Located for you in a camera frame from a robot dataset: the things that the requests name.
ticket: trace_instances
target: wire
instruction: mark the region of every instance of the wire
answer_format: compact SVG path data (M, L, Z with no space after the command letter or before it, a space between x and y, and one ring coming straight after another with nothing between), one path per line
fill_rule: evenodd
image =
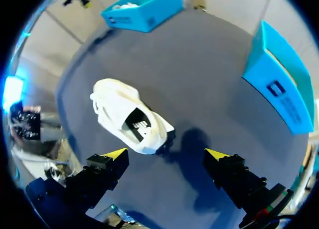
M277 223L278 221L280 221L281 219L289 219L291 220L292 218L294 218L295 215L291 215L291 214L287 214L287 215L280 215L280 216L277 216L275 218L272 218L270 223Z
M249 224L245 225L241 229L252 228L252 226L256 226L259 224L270 225L272 223L279 222L281 219L290 219L291 220L294 216L295 215L280 215L280 216L276 216L274 218L260 219L260 220L250 222Z
M75 165L71 162L62 162L62 161L56 161L52 159L43 159L43 160L36 160L36 159L28 159L21 157L21 153L17 151L17 149L13 148L12 153L17 156L20 160L27 161L27 162L33 162L33 163L54 163L56 165L68 165L69 167L73 168L72 172L66 176L66 178L71 177L75 173Z

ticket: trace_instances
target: dark blue table surface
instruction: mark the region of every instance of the dark blue table surface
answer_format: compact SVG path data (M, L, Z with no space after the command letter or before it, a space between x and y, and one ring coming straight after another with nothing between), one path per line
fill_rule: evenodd
M293 137L274 108L241 78L252 36L212 15L184 11L151 33L98 30L65 70L56 94L69 142L82 164L126 145L98 123L93 85L115 78L176 129L163 156L129 149L117 187L87 212L115 203L154 229L237 228L244 212L202 167L204 148L239 154L268 186L290 187L308 136Z

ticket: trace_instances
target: light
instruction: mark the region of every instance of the light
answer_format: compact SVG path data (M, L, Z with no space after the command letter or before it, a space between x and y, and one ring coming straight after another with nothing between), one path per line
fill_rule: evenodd
M2 106L7 112L10 106L21 100L24 81L14 76L8 76L4 84Z

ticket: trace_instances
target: blue box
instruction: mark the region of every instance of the blue box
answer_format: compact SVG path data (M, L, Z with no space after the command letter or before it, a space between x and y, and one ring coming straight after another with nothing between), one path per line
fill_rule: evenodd
M112 9L129 2L138 7ZM119 0L101 12L101 16L109 27L150 32L182 9L182 0Z
M288 42L265 21L253 39L243 78L272 104L292 134L313 132L315 100L309 72Z

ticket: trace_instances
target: white sneaker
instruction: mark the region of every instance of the white sneaker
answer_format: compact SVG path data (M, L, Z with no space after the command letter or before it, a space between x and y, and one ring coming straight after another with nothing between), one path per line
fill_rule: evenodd
M96 82L90 98L99 124L138 153L154 154L174 130L140 100L135 88L118 80Z

